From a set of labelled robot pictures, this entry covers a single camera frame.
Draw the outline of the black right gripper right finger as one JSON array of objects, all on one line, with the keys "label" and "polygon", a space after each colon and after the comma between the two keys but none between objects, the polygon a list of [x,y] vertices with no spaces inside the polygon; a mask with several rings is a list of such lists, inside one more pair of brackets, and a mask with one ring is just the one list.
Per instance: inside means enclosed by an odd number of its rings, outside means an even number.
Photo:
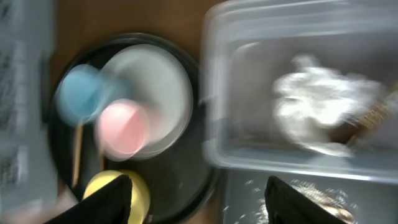
[{"label": "black right gripper right finger", "polygon": [[345,224],[347,211],[315,203],[291,185],[272,175],[264,192],[270,224]]}]

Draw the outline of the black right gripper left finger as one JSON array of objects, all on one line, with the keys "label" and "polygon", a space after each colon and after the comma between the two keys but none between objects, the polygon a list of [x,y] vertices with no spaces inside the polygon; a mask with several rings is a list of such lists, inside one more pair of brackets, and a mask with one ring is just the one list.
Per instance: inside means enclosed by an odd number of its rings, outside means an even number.
[{"label": "black right gripper left finger", "polygon": [[46,224],[127,224],[131,197],[132,182],[123,174]]}]

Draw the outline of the yellow plastic bowl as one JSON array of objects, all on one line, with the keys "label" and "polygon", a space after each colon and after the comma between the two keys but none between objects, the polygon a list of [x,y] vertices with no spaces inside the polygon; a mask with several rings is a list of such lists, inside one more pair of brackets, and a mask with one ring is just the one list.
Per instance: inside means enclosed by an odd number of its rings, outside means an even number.
[{"label": "yellow plastic bowl", "polygon": [[145,180],[136,172],[131,170],[105,170],[96,174],[89,181],[83,199],[122,174],[128,175],[132,181],[131,212],[128,224],[143,224],[150,207],[150,191]]}]

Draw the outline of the food scraps pile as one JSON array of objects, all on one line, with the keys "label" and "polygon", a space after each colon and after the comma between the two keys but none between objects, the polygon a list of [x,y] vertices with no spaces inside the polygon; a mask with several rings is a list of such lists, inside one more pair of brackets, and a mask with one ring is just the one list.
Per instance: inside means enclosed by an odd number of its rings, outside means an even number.
[{"label": "food scraps pile", "polygon": [[[349,203],[348,194],[341,189],[328,188],[320,190],[314,182],[298,179],[291,180],[289,185],[343,222],[349,224],[358,223],[351,212],[356,210],[358,206],[355,203]],[[255,218],[257,224],[268,224],[269,219],[265,199],[258,199],[257,203],[259,204],[258,208],[251,212],[251,216]]]}]

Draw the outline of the pink plastic cup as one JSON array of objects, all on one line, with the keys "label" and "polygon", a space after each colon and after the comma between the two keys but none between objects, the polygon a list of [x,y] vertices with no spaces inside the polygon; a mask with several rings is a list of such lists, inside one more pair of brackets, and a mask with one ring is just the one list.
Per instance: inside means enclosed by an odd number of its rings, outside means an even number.
[{"label": "pink plastic cup", "polygon": [[133,100],[110,103],[95,123],[99,151],[112,161],[125,161],[158,141],[164,133],[159,109]]}]

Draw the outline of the gold foil wrapper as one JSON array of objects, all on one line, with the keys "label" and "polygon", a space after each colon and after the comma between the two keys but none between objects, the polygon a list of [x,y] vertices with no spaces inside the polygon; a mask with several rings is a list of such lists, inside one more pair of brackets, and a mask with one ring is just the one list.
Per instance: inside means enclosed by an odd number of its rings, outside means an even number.
[{"label": "gold foil wrapper", "polygon": [[348,144],[353,139],[362,136],[365,132],[379,126],[383,121],[396,113],[397,85],[383,99],[373,104],[370,109],[346,118],[328,133],[328,137],[331,142]]}]

